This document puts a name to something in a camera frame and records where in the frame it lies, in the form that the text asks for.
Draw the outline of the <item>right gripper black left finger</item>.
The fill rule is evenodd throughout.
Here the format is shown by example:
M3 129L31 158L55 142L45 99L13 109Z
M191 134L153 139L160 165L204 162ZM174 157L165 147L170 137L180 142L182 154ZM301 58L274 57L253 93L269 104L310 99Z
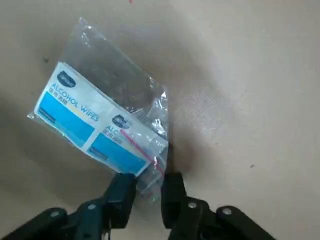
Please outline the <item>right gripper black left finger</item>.
M116 174L106 191L72 213L51 207L5 235L5 240L102 240L112 229L128 224L136 196L137 178Z

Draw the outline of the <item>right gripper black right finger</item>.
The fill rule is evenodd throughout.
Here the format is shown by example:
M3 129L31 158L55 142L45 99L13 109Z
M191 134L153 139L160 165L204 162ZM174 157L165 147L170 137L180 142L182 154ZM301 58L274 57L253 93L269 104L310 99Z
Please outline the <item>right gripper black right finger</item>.
M212 211L187 195L180 172L167 173L161 187L161 216L170 240L272 240L273 236L231 205Z

